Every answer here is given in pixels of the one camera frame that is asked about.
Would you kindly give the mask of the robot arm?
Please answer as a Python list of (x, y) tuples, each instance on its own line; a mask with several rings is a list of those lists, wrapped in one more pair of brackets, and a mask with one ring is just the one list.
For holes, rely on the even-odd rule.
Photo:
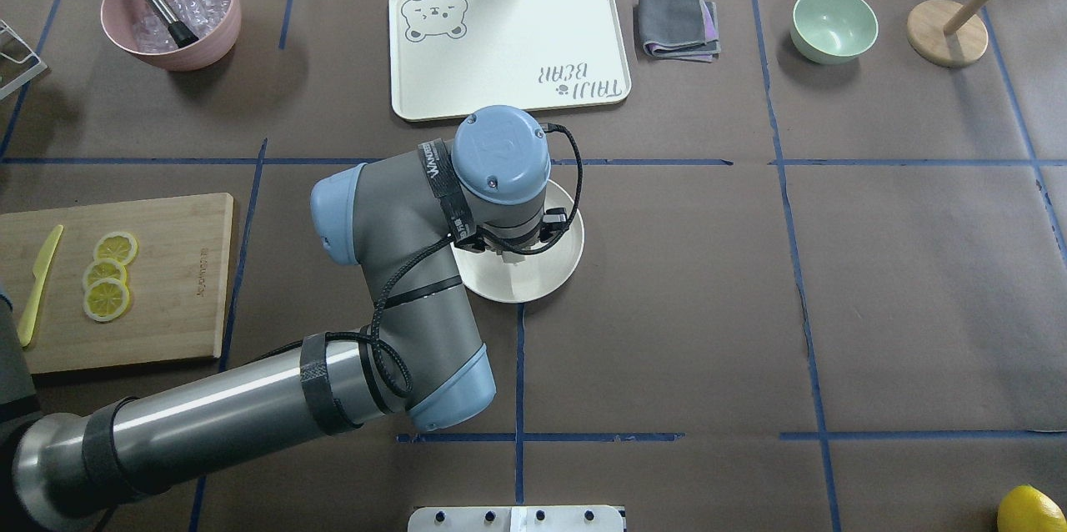
[(43, 414), (3, 295), (3, 529), (83, 531), (116, 507), (202, 475), (405, 414), (423, 432), (483, 412), (496, 392), (453, 249), (550, 249), (571, 220), (544, 206), (563, 126), (495, 104), (453, 139), (423, 142), (313, 186), (333, 262), (362, 274), (313, 299), (334, 331), (172, 390), (95, 413)]

